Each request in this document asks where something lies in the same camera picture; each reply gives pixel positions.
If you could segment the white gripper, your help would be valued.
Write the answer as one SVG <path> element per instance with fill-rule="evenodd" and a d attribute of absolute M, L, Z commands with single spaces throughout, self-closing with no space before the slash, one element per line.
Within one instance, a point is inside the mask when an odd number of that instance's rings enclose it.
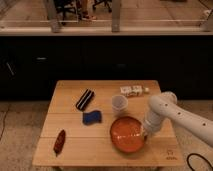
<path fill-rule="evenodd" d="M 146 132 L 143 133 L 144 141 L 147 141 L 148 134 L 154 134 L 161 130 L 164 117 L 149 110 L 143 119 L 143 127 Z"/>

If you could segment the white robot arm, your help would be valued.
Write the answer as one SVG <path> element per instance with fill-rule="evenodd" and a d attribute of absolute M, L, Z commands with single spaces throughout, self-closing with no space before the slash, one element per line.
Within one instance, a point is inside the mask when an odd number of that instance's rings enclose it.
<path fill-rule="evenodd" d="M 152 95 L 148 106 L 143 119 L 143 127 L 148 134 L 158 132 L 164 119 L 168 118 L 213 148 L 213 121 L 179 107 L 173 92 Z"/>

